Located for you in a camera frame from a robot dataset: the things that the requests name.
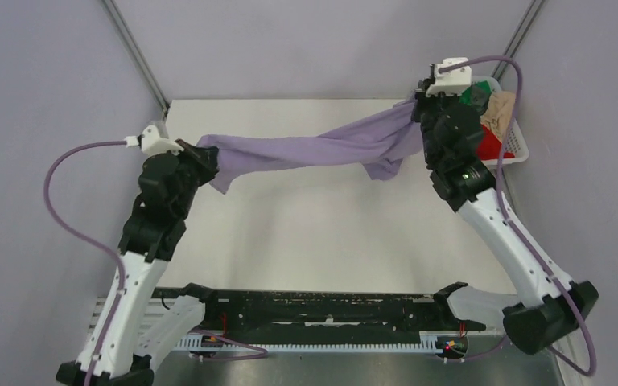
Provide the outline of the purple t shirt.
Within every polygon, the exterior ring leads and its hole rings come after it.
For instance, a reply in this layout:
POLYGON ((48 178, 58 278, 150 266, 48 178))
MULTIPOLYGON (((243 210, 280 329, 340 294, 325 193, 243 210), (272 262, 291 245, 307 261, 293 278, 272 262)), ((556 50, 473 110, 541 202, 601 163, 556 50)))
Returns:
POLYGON ((405 158, 422 150, 422 134, 412 120, 413 109, 412 100, 402 101, 315 137, 208 134, 196 146, 218 149, 218 172, 211 185, 222 194, 242 175, 310 166, 360 164, 372 180, 387 181, 398 174, 405 158))

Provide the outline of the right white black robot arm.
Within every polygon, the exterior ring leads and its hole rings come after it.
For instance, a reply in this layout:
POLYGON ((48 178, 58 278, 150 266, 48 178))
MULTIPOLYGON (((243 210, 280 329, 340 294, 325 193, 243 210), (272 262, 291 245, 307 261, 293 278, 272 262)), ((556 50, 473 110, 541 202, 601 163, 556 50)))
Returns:
POLYGON ((435 295, 432 315, 443 328, 461 321, 496 328, 517 349, 534 355, 582 330, 599 294, 589 281, 575 282, 547 256, 497 190, 495 175, 476 153, 484 136, 480 115, 459 102, 472 83, 467 63, 466 58, 447 58, 431 65, 430 76, 415 90, 411 119, 421 126, 435 192, 477 232, 517 292, 449 285, 435 295))

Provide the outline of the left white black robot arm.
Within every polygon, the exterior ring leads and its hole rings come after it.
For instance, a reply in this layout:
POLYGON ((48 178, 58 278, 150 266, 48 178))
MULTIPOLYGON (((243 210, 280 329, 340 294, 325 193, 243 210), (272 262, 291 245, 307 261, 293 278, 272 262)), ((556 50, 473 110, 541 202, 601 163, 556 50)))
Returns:
POLYGON ((211 327, 220 319, 217 302, 180 295, 144 336, 139 334, 155 287, 186 231, 195 194, 218 172, 219 150, 178 139, 165 150, 151 151, 119 245, 109 248, 65 223, 51 203, 53 172, 86 148, 78 146, 54 162, 45 178, 44 202, 63 229, 107 253, 117 269, 91 337, 76 360, 59 366, 56 380, 63 385, 151 385, 167 354, 191 328, 211 327))

